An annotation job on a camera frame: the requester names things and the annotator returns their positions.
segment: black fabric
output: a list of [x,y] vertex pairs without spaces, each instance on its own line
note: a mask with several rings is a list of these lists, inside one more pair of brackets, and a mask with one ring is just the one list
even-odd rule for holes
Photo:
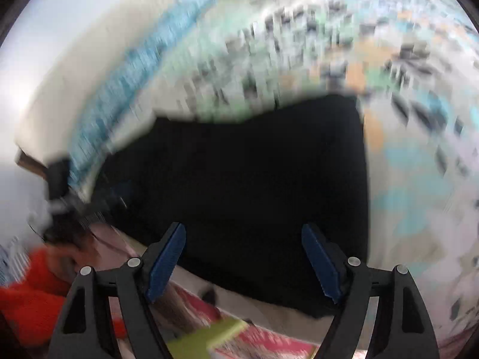
[[107,158],[95,190],[140,192],[113,225],[144,244],[185,224],[179,265],[210,282],[313,317],[335,310],[301,246],[315,222],[347,256],[367,257],[368,189],[355,98],[328,95],[241,124],[158,118]]

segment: red cloth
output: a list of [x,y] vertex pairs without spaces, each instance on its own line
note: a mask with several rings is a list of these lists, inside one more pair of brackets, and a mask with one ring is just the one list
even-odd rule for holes
[[[47,267],[46,248],[30,255],[25,279],[0,288],[0,311],[24,347],[47,343],[60,315],[70,284],[57,278]],[[126,337],[123,320],[113,320],[115,335]]]

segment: blue fabric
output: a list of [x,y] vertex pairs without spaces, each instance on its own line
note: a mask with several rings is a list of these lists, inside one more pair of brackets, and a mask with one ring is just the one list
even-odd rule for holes
[[179,224],[150,271],[149,287],[145,293],[150,303],[163,295],[185,244],[186,230],[183,224]]
[[69,185],[78,188],[107,141],[112,128],[129,109],[136,93],[159,68],[162,56],[195,23],[213,0],[189,0],[164,13],[153,32],[130,50],[100,86],[83,111],[69,147]]
[[339,273],[314,235],[313,230],[307,224],[303,225],[301,230],[301,242],[316,277],[318,277],[324,295],[331,298],[334,303],[338,303],[342,297],[339,287]]

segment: bed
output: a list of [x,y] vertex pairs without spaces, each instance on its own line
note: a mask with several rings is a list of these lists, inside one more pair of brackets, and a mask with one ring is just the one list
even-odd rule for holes
[[[111,96],[99,95],[111,87],[111,71],[125,50],[151,39],[175,1],[125,0],[76,41],[18,127],[23,163],[70,154],[71,186],[88,199],[101,157],[147,130],[155,114],[241,121],[286,106],[291,93],[354,93],[369,166],[368,265],[408,267],[439,342],[475,326],[479,36],[459,3],[201,0],[195,24],[146,83],[111,107]],[[122,37],[108,42],[112,28]],[[180,267],[172,280],[196,295],[211,285]],[[216,292],[225,312],[304,341],[320,343],[331,322]],[[372,299],[360,349],[367,348],[375,305]]]

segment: white wall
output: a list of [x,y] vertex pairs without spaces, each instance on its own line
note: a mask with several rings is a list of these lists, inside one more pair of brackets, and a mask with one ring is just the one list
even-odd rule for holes
[[58,57],[120,1],[31,0],[0,48],[0,244],[31,232],[27,216],[45,189],[44,181],[14,163],[15,125]]

